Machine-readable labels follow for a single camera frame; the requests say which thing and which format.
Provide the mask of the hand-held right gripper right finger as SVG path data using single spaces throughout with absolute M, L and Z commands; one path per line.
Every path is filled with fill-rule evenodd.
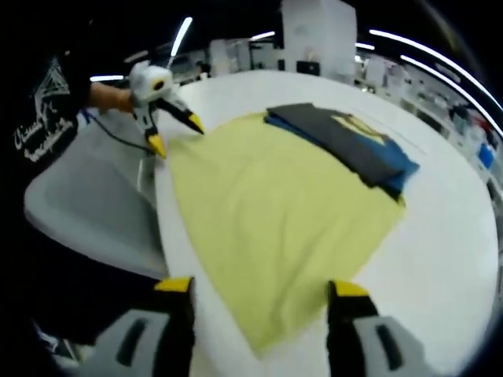
M 330 280 L 326 291 L 331 376 L 431 374 L 422 343 L 394 317 L 380 315 L 366 289 Z

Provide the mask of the person's left hand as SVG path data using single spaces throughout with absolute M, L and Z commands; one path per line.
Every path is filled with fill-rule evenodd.
M 132 114 L 134 112 L 134 96 L 130 90 L 118 89 L 113 100 L 113 108 Z

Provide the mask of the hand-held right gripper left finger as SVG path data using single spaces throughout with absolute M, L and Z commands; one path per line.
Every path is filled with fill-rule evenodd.
M 195 345 L 194 278 L 159 281 L 98 337 L 90 376 L 187 376 Z

